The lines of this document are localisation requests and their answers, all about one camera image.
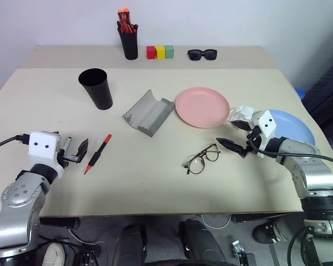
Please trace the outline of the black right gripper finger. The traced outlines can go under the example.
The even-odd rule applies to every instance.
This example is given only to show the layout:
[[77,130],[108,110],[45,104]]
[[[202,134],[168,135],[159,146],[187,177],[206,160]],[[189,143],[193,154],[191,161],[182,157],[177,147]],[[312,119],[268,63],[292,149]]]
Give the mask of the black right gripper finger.
[[251,131],[251,127],[247,121],[242,120],[234,120],[230,122],[233,126],[237,127],[238,129],[242,129],[244,131]]
[[222,146],[224,146],[226,149],[237,153],[242,158],[246,157],[246,149],[244,149],[242,146],[236,144],[235,142],[233,142],[229,139],[219,138],[219,137],[216,138],[216,141],[219,144],[221,144]]

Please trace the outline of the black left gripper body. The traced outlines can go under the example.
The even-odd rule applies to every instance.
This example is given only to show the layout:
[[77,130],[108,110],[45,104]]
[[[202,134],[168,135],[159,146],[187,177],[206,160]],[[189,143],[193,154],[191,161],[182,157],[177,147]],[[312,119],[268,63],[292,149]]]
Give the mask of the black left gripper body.
[[61,149],[57,155],[57,161],[62,167],[67,167],[70,162],[81,163],[82,153],[78,152],[76,155],[65,155],[64,150]]

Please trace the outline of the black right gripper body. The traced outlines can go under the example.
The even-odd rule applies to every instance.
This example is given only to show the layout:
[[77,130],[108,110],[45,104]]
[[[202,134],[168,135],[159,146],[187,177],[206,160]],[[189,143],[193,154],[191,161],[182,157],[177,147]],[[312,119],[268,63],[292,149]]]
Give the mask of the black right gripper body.
[[258,150],[261,144],[261,130],[259,126],[255,126],[251,129],[250,125],[244,126],[244,130],[248,131],[246,148],[242,152],[242,158],[246,158],[249,153],[258,154]]

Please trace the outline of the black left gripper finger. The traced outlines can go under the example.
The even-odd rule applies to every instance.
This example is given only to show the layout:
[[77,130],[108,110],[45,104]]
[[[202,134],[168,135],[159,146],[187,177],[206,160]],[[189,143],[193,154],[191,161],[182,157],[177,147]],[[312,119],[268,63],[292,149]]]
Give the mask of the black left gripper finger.
[[52,134],[55,135],[57,138],[59,138],[59,140],[57,142],[57,145],[56,145],[56,148],[55,148],[55,151],[56,152],[60,152],[61,150],[65,151],[65,147],[64,147],[65,142],[64,142],[63,137],[59,133],[59,131],[53,131]]
[[87,153],[87,149],[88,149],[88,144],[89,144],[89,140],[85,139],[80,146],[78,147],[78,152],[75,155],[76,163],[81,163],[82,159],[85,157],[86,153]]

